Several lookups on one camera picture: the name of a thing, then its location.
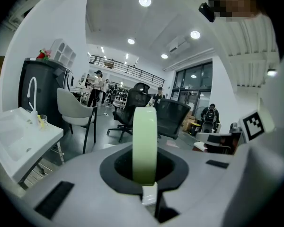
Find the black camera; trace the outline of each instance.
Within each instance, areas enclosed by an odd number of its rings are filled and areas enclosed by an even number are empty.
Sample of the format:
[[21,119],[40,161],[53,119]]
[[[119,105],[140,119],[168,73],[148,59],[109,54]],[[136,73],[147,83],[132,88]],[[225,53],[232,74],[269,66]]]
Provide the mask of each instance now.
[[206,2],[200,5],[199,11],[205,16],[205,18],[208,19],[209,22],[214,22],[215,15],[214,15],[213,9],[209,7]]

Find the window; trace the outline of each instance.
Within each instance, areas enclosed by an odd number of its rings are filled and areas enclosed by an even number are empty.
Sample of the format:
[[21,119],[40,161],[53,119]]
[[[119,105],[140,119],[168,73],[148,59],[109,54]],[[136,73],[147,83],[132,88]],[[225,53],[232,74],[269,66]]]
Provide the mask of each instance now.
[[193,67],[186,70],[184,85],[188,89],[194,89],[201,86],[202,67]]
[[177,88],[181,87],[183,76],[184,76],[184,71],[183,70],[177,72],[177,78],[176,78],[176,82],[175,82],[175,86],[174,87],[177,87]]
[[201,113],[203,109],[209,106],[211,92],[200,92],[200,97],[197,103],[197,107],[195,108],[195,118],[201,120]]
[[178,100],[178,97],[179,97],[179,89],[178,89],[178,91],[174,91],[174,92],[172,92],[172,94],[171,94],[171,100]]
[[212,62],[178,71],[171,99],[189,105],[192,115],[201,120],[201,112],[209,106],[212,80]]
[[203,67],[202,86],[211,86],[213,82],[213,65],[207,64]]

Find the person in white shirt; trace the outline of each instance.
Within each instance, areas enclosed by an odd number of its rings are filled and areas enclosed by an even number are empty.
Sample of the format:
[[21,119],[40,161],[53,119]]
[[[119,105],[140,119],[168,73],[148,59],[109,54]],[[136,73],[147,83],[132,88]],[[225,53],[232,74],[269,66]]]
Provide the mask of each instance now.
[[103,104],[104,101],[105,101],[106,91],[107,91],[107,89],[108,89],[108,83],[109,83],[109,80],[106,79],[105,82],[104,82],[104,84],[103,84],[103,88],[102,88],[103,95],[102,95],[102,102],[101,102],[101,104]]
[[90,107],[92,105],[92,107],[96,106],[97,103],[97,99],[99,97],[99,94],[101,92],[101,88],[103,87],[103,79],[101,78],[102,75],[102,71],[97,70],[96,72],[96,80],[95,82],[92,84],[93,89],[90,93],[90,97],[89,97],[89,101],[87,103],[87,107]]

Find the white chair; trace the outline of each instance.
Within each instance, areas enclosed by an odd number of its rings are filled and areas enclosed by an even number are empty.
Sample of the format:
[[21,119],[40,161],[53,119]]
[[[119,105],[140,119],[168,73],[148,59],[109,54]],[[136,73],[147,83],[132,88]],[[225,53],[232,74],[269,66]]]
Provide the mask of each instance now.
[[64,121],[70,124],[71,133],[72,124],[86,128],[83,154],[85,153],[87,135],[89,133],[89,126],[94,123],[94,142],[96,143],[96,123],[97,123],[97,107],[86,107],[82,105],[75,96],[69,91],[58,88],[57,89],[58,110],[62,114]]

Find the white sink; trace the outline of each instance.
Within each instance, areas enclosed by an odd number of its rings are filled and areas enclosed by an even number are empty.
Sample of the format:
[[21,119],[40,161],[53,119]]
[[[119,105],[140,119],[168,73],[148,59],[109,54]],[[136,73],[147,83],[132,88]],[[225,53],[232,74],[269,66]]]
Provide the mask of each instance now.
[[40,130],[23,108],[0,113],[0,162],[15,182],[63,136],[63,130],[48,124]]

